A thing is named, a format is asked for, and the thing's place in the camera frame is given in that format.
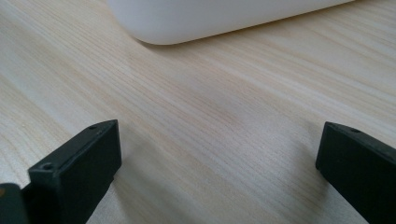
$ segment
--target wood grain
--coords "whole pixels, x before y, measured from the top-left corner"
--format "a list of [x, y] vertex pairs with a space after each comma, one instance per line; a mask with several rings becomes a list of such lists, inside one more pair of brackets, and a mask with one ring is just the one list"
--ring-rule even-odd
[[396, 147], [396, 2], [158, 47], [104, 0], [0, 0], [0, 182], [120, 122], [90, 223], [364, 223], [315, 169], [324, 121]]

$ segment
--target black plastic part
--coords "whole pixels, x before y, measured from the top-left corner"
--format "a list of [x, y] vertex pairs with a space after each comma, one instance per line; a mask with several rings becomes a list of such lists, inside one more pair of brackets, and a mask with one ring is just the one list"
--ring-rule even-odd
[[31, 183], [22, 191], [13, 185], [13, 199], [0, 198], [0, 210], [17, 203], [11, 213], [27, 214], [32, 224], [86, 223], [120, 166], [118, 122], [92, 125], [32, 166]]
[[0, 184], [0, 223], [28, 224], [21, 189], [16, 184]]
[[396, 149], [326, 122], [316, 167], [369, 223], [396, 223]]

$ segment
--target small hole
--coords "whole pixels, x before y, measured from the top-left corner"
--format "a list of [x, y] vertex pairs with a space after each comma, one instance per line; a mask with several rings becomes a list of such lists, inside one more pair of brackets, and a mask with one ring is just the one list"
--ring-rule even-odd
[[351, 129], [350, 131], [352, 131], [353, 133], [361, 133], [361, 131], [356, 130], [356, 129]]
[[43, 170], [52, 170], [53, 169], [53, 164], [50, 162], [44, 163], [41, 165], [41, 169]]

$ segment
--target light wood surface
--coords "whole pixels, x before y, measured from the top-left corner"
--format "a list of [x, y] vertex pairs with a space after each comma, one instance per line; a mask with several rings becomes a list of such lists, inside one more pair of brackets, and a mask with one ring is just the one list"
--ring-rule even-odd
[[396, 1], [158, 47], [105, 0], [0, 0], [0, 182], [120, 122], [89, 223], [364, 223], [315, 169], [326, 120], [396, 147]]

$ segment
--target white object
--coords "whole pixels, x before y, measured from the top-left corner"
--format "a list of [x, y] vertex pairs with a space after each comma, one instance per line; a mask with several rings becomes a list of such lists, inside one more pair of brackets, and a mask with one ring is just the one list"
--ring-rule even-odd
[[107, 0], [128, 32], [169, 45], [280, 20], [351, 0]]

